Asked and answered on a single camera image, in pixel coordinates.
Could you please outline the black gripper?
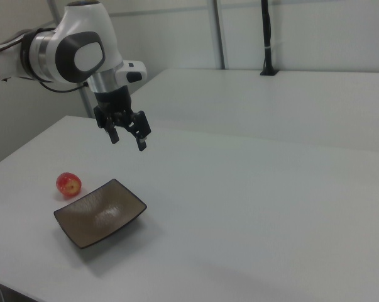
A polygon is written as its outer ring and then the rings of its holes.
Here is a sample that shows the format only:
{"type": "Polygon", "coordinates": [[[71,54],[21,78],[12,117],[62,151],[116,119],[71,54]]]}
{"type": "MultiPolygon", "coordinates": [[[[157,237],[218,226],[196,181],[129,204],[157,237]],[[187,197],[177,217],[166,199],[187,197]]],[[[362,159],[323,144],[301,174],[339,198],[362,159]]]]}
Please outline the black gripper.
{"type": "Polygon", "coordinates": [[[109,135],[112,144],[119,142],[116,126],[127,128],[138,146],[138,150],[146,148],[146,138],[151,133],[150,124],[144,111],[134,113],[131,109],[131,95],[127,86],[111,92],[95,92],[97,106],[94,115],[99,128],[109,135]]]}

